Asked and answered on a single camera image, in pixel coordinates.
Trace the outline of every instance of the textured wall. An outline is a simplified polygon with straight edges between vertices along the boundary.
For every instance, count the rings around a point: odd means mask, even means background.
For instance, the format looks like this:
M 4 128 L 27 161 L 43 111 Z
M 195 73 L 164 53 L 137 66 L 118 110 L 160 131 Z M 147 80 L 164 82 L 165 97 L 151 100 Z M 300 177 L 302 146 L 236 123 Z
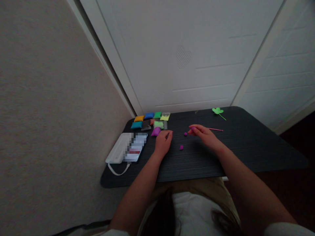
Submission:
M 0 2 L 1 235 L 109 218 L 105 157 L 131 118 L 65 0 Z

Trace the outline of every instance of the purple clay packet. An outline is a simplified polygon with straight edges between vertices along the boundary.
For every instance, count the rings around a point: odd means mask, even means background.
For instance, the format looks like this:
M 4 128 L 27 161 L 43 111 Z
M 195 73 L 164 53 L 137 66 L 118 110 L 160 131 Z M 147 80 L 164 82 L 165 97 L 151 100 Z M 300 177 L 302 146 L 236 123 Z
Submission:
M 161 128 L 160 127 L 155 127 L 152 131 L 151 136 L 158 136 L 159 133 L 161 132 Z

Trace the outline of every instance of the green clay clover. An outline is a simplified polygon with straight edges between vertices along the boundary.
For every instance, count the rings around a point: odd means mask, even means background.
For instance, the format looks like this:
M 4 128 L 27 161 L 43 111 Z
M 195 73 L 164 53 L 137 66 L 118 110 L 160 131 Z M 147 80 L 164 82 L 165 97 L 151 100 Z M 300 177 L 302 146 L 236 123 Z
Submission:
M 221 116 L 221 114 L 220 113 L 222 113 L 223 112 L 223 110 L 221 110 L 221 108 L 212 108 L 212 111 L 215 113 L 215 114 L 217 114 L 217 115 L 220 115 Z

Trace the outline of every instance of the right hand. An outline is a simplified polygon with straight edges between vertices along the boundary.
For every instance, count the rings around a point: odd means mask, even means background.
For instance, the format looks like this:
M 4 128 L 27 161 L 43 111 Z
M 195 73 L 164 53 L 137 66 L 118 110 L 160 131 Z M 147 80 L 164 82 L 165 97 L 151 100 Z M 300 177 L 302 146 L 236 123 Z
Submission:
M 188 134 L 200 137 L 202 142 L 211 150 L 217 151 L 224 147 L 224 144 L 208 128 L 202 125 L 190 125 L 189 128 Z

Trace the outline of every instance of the dark hair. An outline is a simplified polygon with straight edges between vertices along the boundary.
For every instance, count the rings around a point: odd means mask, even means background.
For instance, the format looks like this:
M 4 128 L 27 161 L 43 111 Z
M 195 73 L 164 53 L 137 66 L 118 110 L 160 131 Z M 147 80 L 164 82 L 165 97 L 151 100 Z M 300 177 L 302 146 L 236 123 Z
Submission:
M 226 235 L 244 235 L 240 226 L 233 223 L 227 215 L 221 211 L 212 211 L 212 220 L 216 227 Z M 172 198 L 172 189 L 169 188 L 162 194 L 143 226 L 141 236 L 175 236 L 176 215 Z

